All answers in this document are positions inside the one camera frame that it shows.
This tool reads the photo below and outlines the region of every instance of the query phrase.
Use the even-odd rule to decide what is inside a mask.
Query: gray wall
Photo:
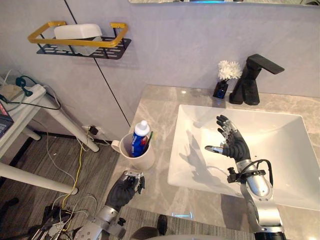
[[[264,93],[320,97],[320,10],[241,4],[130,4],[127,0],[67,0],[79,24],[129,25],[131,45],[120,60],[97,59],[129,122],[146,84],[213,89],[220,60],[259,53],[285,71],[265,70]],[[47,21],[73,24],[63,0],[0,1],[0,73],[18,68],[51,85],[82,124],[102,126],[112,138],[128,131],[111,92],[90,58],[37,55],[27,36]],[[57,127],[51,132],[60,131]]]

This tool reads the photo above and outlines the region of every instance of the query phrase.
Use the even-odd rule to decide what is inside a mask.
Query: table leg
[[[54,104],[47,96],[43,96],[43,98],[39,102],[41,105],[56,108],[57,105]],[[55,120],[57,120],[62,126],[64,126],[70,133],[76,136],[81,142],[88,146],[92,151],[98,152],[99,147],[94,144],[94,142],[87,138],[87,134],[85,131],[77,126],[74,122],[72,122],[61,110],[52,110],[44,108],[44,110],[50,114]]]
[[[33,138],[36,141],[39,141],[41,139],[41,136],[36,134],[34,131],[32,131],[30,128],[28,128],[27,126],[22,130],[22,132],[29,136],[30,138]]]
[[[74,190],[72,191],[72,188],[73,188],[72,186],[66,185],[61,182],[50,180],[42,176],[32,174],[27,171],[23,171],[19,168],[9,166],[2,162],[0,162],[0,176],[8,179],[16,180],[22,183],[31,184],[34,186],[38,186],[41,188],[50,189],[50,190],[54,190],[54,191],[58,191],[66,194],[69,194],[72,192],[71,194],[74,195],[78,192],[77,188],[74,188]]]

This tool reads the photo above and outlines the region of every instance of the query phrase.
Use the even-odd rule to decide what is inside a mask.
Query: mirror
[[[132,4],[163,4],[163,3],[204,3],[204,4],[281,4],[281,5],[306,5],[320,7],[320,0],[129,0]]]

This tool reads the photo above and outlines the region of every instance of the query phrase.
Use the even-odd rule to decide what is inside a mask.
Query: faucet handle
[[[261,68],[263,68],[273,74],[278,74],[285,70],[283,67],[275,64],[259,54],[248,56],[246,59],[246,64],[253,70],[259,71]]]

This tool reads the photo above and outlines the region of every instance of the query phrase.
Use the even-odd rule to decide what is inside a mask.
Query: rectangular sink basin
[[[253,161],[272,164],[273,196],[277,204],[320,209],[320,167],[300,115],[180,105],[170,157],[168,183],[242,198],[239,183],[228,183],[232,158],[205,150],[225,139],[216,117],[225,115],[239,129]],[[266,171],[268,166],[259,165]]]

